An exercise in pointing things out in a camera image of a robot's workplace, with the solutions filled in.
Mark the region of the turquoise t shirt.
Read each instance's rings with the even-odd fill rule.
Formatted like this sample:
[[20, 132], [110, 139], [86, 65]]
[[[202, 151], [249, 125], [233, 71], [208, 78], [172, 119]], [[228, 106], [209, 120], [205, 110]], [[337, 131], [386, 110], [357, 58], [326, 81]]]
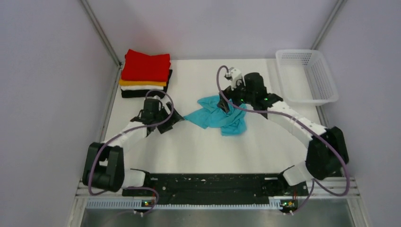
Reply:
[[219, 128], [222, 136], [237, 136], [247, 130], [246, 112], [229, 106], [226, 113], [218, 107], [219, 96], [201, 98], [197, 103], [200, 109], [186, 115], [185, 120], [203, 128]]

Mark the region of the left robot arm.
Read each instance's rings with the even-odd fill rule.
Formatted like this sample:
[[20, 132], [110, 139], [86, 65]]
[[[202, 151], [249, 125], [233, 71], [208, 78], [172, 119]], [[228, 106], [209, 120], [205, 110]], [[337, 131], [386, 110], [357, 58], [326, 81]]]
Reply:
[[85, 186], [117, 192], [133, 187], [139, 195], [150, 193], [152, 183], [148, 173], [128, 166], [128, 152], [154, 130], [164, 133], [184, 121], [171, 102], [146, 98], [142, 110], [119, 133], [104, 142], [88, 147], [82, 183]]

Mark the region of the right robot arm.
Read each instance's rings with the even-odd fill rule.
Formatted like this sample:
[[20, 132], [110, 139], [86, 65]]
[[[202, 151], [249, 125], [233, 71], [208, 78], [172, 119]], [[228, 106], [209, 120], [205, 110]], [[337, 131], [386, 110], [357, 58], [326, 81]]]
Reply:
[[253, 108], [252, 112], [284, 128], [307, 149], [304, 161], [278, 175], [277, 188], [281, 194], [290, 195], [296, 185], [304, 181], [323, 180], [349, 162], [341, 129], [327, 128], [297, 113], [283, 98], [267, 91], [259, 73], [243, 76], [240, 71], [231, 68], [224, 77], [231, 85], [220, 91], [219, 108], [225, 112], [230, 107], [243, 110], [241, 105], [248, 104]]

